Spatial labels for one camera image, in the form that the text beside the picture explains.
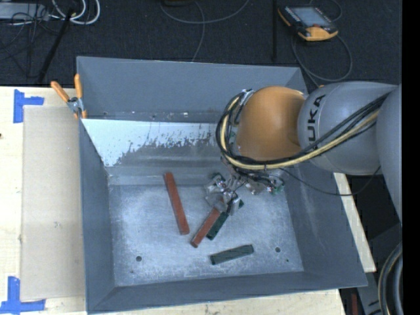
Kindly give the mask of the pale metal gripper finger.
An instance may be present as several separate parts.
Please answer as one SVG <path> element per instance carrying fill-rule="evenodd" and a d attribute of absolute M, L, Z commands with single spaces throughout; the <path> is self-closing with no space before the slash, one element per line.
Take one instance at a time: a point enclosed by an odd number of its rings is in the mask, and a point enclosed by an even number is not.
<path fill-rule="evenodd" d="M 225 206 L 225 196 L 227 185 L 222 175 L 214 175 L 205 185 L 205 200 L 210 206 Z"/>
<path fill-rule="evenodd" d="M 224 212 L 228 215 L 234 215 L 239 209 L 240 198 L 235 191 L 225 191 L 222 194 Z"/>

